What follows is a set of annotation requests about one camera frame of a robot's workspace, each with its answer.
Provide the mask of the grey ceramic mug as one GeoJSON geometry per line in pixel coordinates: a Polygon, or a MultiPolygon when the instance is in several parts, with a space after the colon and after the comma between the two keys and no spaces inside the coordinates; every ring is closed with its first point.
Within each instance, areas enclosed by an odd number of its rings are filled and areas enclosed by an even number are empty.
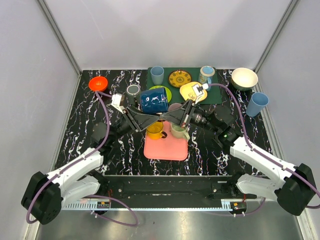
{"type": "Polygon", "coordinates": [[[131,84],[126,88],[126,98],[129,104],[140,103],[141,87],[137,84],[131,84]]]}

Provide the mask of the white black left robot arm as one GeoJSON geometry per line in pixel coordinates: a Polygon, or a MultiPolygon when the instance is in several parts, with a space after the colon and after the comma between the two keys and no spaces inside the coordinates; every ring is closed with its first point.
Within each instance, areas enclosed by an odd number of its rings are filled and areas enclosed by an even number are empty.
{"type": "Polygon", "coordinates": [[[141,132],[160,120],[158,113],[144,113],[135,107],[123,110],[114,126],[99,122],[92,129],[92,145],[76,159],[46,174],[38,171],[31,178],[21,200],[30,217],[42,225],[50,223],[61,209],[85,197],[103,198],[108,193],[107,179],[98,173],[114,142],[130,132],[141,132]]]}

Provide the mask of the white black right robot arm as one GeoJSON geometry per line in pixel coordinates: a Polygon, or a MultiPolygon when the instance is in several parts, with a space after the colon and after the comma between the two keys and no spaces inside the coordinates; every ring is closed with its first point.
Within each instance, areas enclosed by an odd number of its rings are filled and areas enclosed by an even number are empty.
{"type": "Polygon", "coordinates": [[[295,166],[261,149],[243,133],[232,127],[231,112],[219,105],[211,114],[188,100],[179,108],[160,115],[161,120],[184,127],[194,124],[214,133],[213,140],[229,155],[243,160],[265,177],[238,174],[227,185],[228,195],[256,195],[276,201],[288,213],[299,216],[316,194],[315,179],[310,167],[304,163],[295,166]]]}

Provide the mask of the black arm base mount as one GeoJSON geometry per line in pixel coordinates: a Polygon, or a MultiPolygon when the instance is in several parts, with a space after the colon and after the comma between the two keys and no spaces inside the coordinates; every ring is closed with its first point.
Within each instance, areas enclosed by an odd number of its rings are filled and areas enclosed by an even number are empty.
{"type": "Polygon", "coordinates": [[[131,195],[174,196],[177,194],[198,195],[214,199],[255,199],[256,196],[242,193],[236,188],[232,176],[196,175],[107,175],[107,189],[114,197],[131,195]]]}

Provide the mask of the dark blue ceramic mug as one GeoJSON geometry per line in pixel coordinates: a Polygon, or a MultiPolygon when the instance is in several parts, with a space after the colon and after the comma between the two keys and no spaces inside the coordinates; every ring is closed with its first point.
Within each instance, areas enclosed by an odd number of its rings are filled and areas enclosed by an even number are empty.
{"type": "Polygon", "coordinates": [[[165,88],[154,88],[140,93],[141,110],[145,114],[165,113],[169,109],[165,88]]]}

